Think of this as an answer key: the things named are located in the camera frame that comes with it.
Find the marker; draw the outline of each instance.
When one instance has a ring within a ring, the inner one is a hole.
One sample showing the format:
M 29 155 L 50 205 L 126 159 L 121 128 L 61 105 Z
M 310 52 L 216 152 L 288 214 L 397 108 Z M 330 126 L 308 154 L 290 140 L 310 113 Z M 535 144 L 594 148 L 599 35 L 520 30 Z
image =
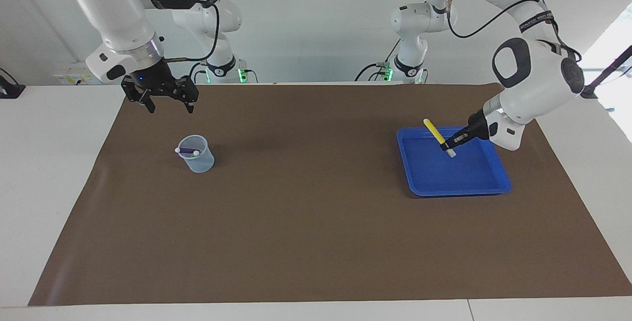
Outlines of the marker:
M 445 138 L 441 136 L 439 131 L 436 129 L 436 127 L 434 127 L 433 123 L 429 119 L 424 119 L 424 125 L 428 127 L 428 129 L 431 131 L 431 134 L 435 136 L 440 145 L 443 145 L 445 143 Z M 454 150 L 447 150 L 446 152 L 450 155 L 450 158 L 456 157 L 456 152 Z
M 199 156 L 199 151 L 198 150 L 192 150 L 191 148 L 176 147 L 175 152 L 177 154 L 194 155 L 194 157 Z

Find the green indicator light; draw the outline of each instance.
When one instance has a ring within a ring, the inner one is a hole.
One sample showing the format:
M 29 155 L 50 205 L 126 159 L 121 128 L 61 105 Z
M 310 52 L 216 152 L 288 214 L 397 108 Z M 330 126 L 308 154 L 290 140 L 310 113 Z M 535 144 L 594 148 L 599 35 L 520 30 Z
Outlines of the green indicator light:
M 384 76 L 384 80 L 385 81 L 391 81 L 393 78 L 393 69 L 389 68 L 388 73 L 386 73 L 386 75 Z
M 246 75 L 246 73 L 244 71 L 242 71 L 242 69 L 239 69 L 239 80 L 242 83 L 248 81 L 248 76 Z

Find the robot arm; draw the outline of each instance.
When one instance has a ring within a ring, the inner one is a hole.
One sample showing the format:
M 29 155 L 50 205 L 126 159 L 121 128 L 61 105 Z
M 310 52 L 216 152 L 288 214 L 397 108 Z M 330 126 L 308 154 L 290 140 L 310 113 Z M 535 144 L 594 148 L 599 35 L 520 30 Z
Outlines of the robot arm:
M 521 0 L 486 1 L 504 9 Z M 582 93 L 584 76 L 576 51 L 560 40 L 544 0 L 520 3 L 508 13 L 519 24 L 522 37 L 501 44 L 492 58 L 492 69 L 504 91 L 473 114 L 468 126 L 442 146 L 445 150 L 474 137 L 517 150 L 524 126 Z
M 507 40 L 494 53 L 492 69 L 504 91 L 473 114 L 468 126 L 442 145 L 443 150 L 463 145 L 475 137 L 490 139 L 508 150 L 517 150 L 525 125 L 572 100 L 582 92 L 584 86 L 582 69 L 576 63 L 576 51 L 560 40 L 553 13 L 546 7 L 544 0 L 486 1 L 501 9 L 510 8 L 508 13 L 519 24 L 522 37 Z M 451 19 L 453 22 L 456 17 L 451 2 L 426 0 L 424 4 L 415 4 L 417 13 L 414 16 L 405 15 L 408 8 L 400 9 L 402 15 L 400 17 L 395 13 L 394 22 L 401 18 L 404 24 L 404 19 L 417 18 L 417 26 L 409 31 L 411 38 L 424 32 L 444 31 L 449 28 L 448 21 Z M 406 42 L 411 43 L 402 37 L 402 43 Z M 400 49 L 404 55 L 398 55 L 399 60 L 404 62 L 405 59 L 413 58 L 406 64 L 421 65 L 419 59 L 422 63 L 423 56 L 407 54 L 413 51 L 411 47 Z
M 420 82 L 428 51 L 428 42 L 422 35 L 448 29 L 446 6 L 446 0 L 425 0 L 424 3 L 406 4 L 393 11 L 391 28 L 401 41 L 398 53 L 389 63 L 393 69 L 392 80 Z M 456 19 L 456 9 L 452 8 L 451 12 L 452 19 Z
M 208 4 L 192 0 L 142 0 L 145 8 L 171 9 L 174 22 L 194 36 L 200 44 L 201 55 L 211 53 L 204 65 L 213 83 L 243 82 L 242 71 L 246 63 L 240 60 L 231 48 L 224 33 L 241 28 L 242 16 L 239 8 L 230 0 L 210 0 L 217 12 Z
M 196 35 L 202 48 L 211 51 L 215 38 L 217 13 L 219 30 L 235 31 L 241 26 L 241 14 L 229 0 L 77 0 L 86 17 L 96 28 L 103 44 L 86 59 L 88 68 L 103 82 L 125 76 L 121 84 L 130 101 L 138 101 L 155 110 L 151 96 L 170 96 L 183 101 L 192 112 L 198 90 L 189 76 L 176 80 L 164 58 L 164 51 L 154 27 L 145 17 L 145 8 L 172 9 L 176 22 Z M 217 36 L 216 51 L 205 58 L 209 65 L 230 64 L 232 55 L 228 39 Z

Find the power outlet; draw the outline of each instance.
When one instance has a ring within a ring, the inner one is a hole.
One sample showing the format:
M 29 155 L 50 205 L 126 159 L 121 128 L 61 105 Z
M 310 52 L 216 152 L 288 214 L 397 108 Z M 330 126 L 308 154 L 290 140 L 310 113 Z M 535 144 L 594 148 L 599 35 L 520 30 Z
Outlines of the power outlet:
M 82 66 L 60 68 L 52 75 L 59 85 L 102 85 L 90 69 Z

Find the blue tray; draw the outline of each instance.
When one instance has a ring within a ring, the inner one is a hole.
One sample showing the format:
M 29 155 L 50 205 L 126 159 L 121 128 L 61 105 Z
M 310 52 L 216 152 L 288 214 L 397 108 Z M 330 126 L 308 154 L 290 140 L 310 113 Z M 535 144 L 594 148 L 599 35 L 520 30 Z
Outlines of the blue tray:
M 462 127 L 440 127 L 451 137 Z M 410 190 L 420 197 L 499 195 L 512 190 L 512 182 L 490 141 L 474 139 L 455 149 L 453 159 L 441 150 L 426 128 L 397 132 Z

